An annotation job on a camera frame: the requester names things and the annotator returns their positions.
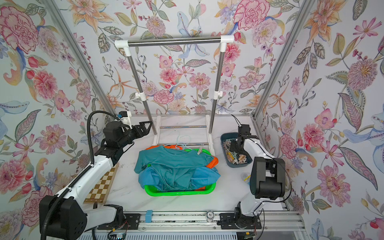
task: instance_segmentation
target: floral wallpaper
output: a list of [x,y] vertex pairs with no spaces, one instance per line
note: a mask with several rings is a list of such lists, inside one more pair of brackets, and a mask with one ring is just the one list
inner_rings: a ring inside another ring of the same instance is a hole
[[40,1],[0,1],[0,62],[0,239],[38,239],[40,200],[88,164],[101,106]]
[[313,240],[384,239],[383,8],[316,0],[257,117]]
[[[217,113],[250,114],[298,14],[299,0],[64,0],[68,26],[116,111],[136,114],[137,85],[115,40],[234,35],[228,44]],[[218,44],[132,48],[153,114],[210,114]]]

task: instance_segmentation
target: clothespin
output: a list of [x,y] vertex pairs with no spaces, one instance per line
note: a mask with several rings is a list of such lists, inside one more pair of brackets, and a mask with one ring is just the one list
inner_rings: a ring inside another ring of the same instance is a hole
[[203,151],[203,146],[201,145],[199,150],[197,151],[197,155],[200,155],[200,153]]

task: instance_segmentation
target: blue plastic tray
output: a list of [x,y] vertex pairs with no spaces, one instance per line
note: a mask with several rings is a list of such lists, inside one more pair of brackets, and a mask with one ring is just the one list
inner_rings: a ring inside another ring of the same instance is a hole
[[247,166],[248,164],[250,164],[252,162],[252,159],[251,159],[251,157],[248,154],[245,154],[247,156],[247,160],[243,164],[233,164],[233,163],[231,163],[227,159],[227,155],[225,154],[225,149],[224,149],[224,146],[223,146],[223,142],[225,142],[227,139],[231,139],[231,138],[237,138],[237,133],[236,132],[224,133],[223,135],[221,135],[221,138],[220,138],[220,140],[221,140],[221,148],[223,149],[224,157],[225,157],[225,160],[227,161],[227,165],[230,166],[230,167],[245,167],[245,166]]

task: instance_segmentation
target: blue block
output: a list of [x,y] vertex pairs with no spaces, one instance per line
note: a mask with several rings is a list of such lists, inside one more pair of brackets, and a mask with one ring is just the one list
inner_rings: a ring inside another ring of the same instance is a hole
[[145,214],[145,222],[152,222],[152,210],[148,210]]

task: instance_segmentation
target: t-shirt sleeve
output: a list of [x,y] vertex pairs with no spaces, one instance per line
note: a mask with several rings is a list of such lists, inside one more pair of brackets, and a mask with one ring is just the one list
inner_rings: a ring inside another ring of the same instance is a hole
[[144,151],[139,152],[139,157],[137,158],[136,166],[135,166],[135,173],[139,174],[141,171],[143,171],[147,165],[145,153]]

